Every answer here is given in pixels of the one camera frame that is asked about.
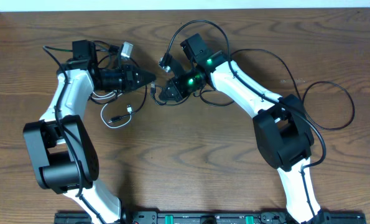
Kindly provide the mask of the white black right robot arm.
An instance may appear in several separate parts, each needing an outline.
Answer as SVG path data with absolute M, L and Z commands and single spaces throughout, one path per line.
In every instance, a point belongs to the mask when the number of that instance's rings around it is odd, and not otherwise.
M 180 101 L 203 85 L 230 97 L 251 118 L 257 148 L 263 159 L 279 173 L 286 196 L 286 209 L 297 223 L 323 223 L 324 215 L 315 198 L 310 168 L 311 146 L 319 135 L 302 112 L 301 101 L 271 92 L 246 75 L 229 56 L 206 50 L 187 57 L 193 68 L 185 71 L 169 53 L 159 62 L 173 72 L 160 99 Z

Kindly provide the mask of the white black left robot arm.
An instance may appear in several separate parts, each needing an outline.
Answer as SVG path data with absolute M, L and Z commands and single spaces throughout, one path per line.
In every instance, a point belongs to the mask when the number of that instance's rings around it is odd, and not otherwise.
M 98 178 L 98 156 L 83 116 L 95 90 L 128 93 L 156 76 L 131 64 L 108 69 L 93 59 L 72 58 L 59 66 L 57 78 L 48 109 L 23 129 L 37 183 L 74 200 L 92 223 L 132 223 L 131 213 Z

